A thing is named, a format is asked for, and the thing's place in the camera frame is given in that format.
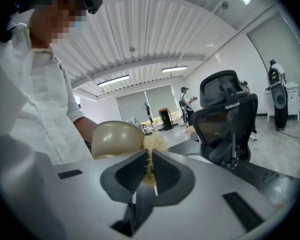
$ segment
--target ceiling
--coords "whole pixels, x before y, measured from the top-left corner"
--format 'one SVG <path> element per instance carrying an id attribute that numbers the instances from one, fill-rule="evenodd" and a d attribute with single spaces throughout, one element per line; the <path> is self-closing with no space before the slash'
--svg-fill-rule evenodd
<path id="1" fill-rule="evenodd" d="M 218 6 L 228 2 L 228 9 Z M 186 77 L 275 0 L 103 0 L 76 38 L 53 45 L 74 93 L 100 97 L 170 77 Z M 178 66 L 187 70 L 161 73 Z M 103 88 L 97 83 L 129 75 Z"/>

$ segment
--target white shirt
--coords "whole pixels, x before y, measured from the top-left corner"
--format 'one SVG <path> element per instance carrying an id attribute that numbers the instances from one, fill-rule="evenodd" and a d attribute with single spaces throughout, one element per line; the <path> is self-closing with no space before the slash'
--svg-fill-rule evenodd
<path id="1" fill-rule="evenodd" d="M 10 136 L 47 154 L 54 165 L 92 160 L 73 124 L 84 115 L 76 103 L 67 72 L 50 48 L 31 49 L 25 24 L 18 24 L 12 33 L 11 40 L 0 42 L 0 70 L 26 102 L 16 115 Z"/>
<path id="2" fill-rule="evenodd" d="M 188 97 L 187 94 L 183 94 L 183 93 L 181 92 L 180 98 L 181 98 L 181 100 L 188 106 L 188 110 L 190 110 L 190 111 L 194 110 L 193 107 L 192 107 L 192 104 L 189 103 L 189 102 L 190 102 L 190 99 L 189 99 L 189 97 Z"/>
<path id="3" fill-rule="evenodd" d="M 279 74 L 280 74 L 280 82 L 283 84 L 283 86 L 286 86 L 286 82 L 284 80 L 284 78 L 282 77 L 282 75 L 285 73 L 284 69 L 282 68 L 282 66 L 278 63 L 275 63 L 271 66 L 273 69 L 276 69 Z"/>

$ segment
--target ceiling beam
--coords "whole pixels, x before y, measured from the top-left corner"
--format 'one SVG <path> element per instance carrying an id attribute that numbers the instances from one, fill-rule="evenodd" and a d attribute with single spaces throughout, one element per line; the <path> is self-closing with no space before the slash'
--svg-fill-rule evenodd
<path id="1" fill-rule="evenodd" d="M 88 92 L 86 90 L 83 90 L 81 88 L 76 89 L 73 92 L 73 94 L 76 95 L 76 96 L 79 96 L 81 98 L 84 98 L 86 100 L 92 101 L 92 102 L 97 102 L 98 101 L 97 96 L 95 96 L 95 95 L 91 94 L 90 92 Z"/>
<path id="2" fill-rule="evenodd" d="M 121 73 L 128 70 L 134 70 L 136 68 L 140 67 L 146 67 L 150 65 L 157 65 L 157 64 L 167 64 L 167 63 L 176 63 L 178 61 L 179 57 L 176 56 L 170 56 L 170 57 L 155 57 L 155 58 L 149 58 L 149 59 L 143 59 L 140 61 L 135 61 L 123 65 L 119 65 L 113 68 L 109 68 L 106 70 L 102 70 L 101 72 L 93 73 L 92 75 L 89 75 L 89 77 L 93 80 L 104 78 L 107 76 L 111 76 L 113 74 Z M 179 61 L 180 63 L 187 63 L 187 62 L 203 62 L 203 57 L 182 57 L 182 59 Z M 80 88 L 80 86 L 90 82 L 89 78 L 84 78 L 78 81 L 75 81 L 72 83 L 72 89 L 76 90 Z"/>
<path id="3" fill-rule="evenodd" d="M 183 79 L 182 76 L 176 76 L 176 77 L 171 77 L 171 78 L 167 78 L 167 79 L 154 80 L 151 82 L 130 86 L 130 87 L 127 87 L 127 88 L 124 88 L 121 90 L 116 90 L 116 91 L 109 92 L 104 95 L 98 96 L 97 100 L 100 101 L 100 100 L 104 100 L 106 98 L 113 97 L 113 96 L 116 98 L 119 98 L 122 96 L 130 95 L 130 94 L 134 94 L 134 93 L 138 93 L 138 92 L 143 92 L 148 89 L 167 86 L 167 85 L 173 83 L 175 80 L 179 80 L 180 78 Z"/>

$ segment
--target white table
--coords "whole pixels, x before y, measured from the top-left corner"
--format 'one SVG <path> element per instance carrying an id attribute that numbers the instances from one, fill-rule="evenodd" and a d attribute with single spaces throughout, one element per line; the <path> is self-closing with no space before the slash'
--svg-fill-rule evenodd
<path id="1" fill-rule="evenodd" d="M 288 82 L 286 84 L 286 90 L 288 93 L 288 115 L 296 115 L 297 120 L 300 120 L 300 102 L 298 84 L 294 82 Z M 264 92 L 264 102 L 267 110 L 267 119 L 270 120 L 270 116 L 275 115 L 275 104 L 272 98 L 270 90 Z"/>

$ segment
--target white wall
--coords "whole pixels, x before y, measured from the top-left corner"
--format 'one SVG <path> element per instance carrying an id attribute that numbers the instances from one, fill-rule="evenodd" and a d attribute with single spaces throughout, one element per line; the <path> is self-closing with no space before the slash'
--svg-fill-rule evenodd
<path id="1" fill-rule="evenodd" d="M 116 100 L 118 102 L 123 121 L 128 121 L 131 117 L 134 117 L 140 123 L 149 120 L 147 111 L 144 109 L 144 103 L 147 102 L 147 97 L 144 91 L 119 97 Z"/>
<path id="2" fill-rule="evenodd" d="M 181 87 L 186 86 L 185 80 L 181 77 L 178 77 L 177 79 L 173 79 L 172 82 L 164 85 L 171 85 L 173 93 L 176 97 L 176 101 L 179 102 L 180 89 Z M 159 86 L 154 82 L 153 88 L 157 87 Z M 84 116 L 95 121 L 98 124 L 111 120 L 122 121 L 117 98 L 115 96 L 110 96 L 99 101 L 87 100 L 86 98 L 84 98 L 84 96 L 81 96 L 80 105 Z"/>
<path id="3" fill-rule="evenodd" d="M 158 110 L 162 108 L 168 108 L 170 113 L 179 111 L 171 85 L 146 90 L 145 93 L 154 118 L 160 116 Z"/>
<path id="4" fill-rule="evenodd" d="M 248 36 L 267 69 L 270 67 L 270 60 L 274 59 L 283 67 L 286 80 L 295 82 L 300 87 L 300 43 L 280 14 L 259 26 Z"/>
<path id="5" fill-rule="evenodd" d="M 122 121 L 116 97 L 96 102 L 81 98 L 80 104 L 84 116 L 97 124 L 105 121 Z"/>
<path id="6" fill-rule="evenodd" d="M 188 95 L 200 97 L 200 84 L 208 76 L 223 70 L 234 70 L 240 81 L 247 81 L 251 93 L 258 96 L 258 114 L 266 113 L 265 88 L 268 87 L 264 63 L 245 33 L 238 34 L 186 79 Z M 195 110 L 200 109 L 197 101 Z"/>

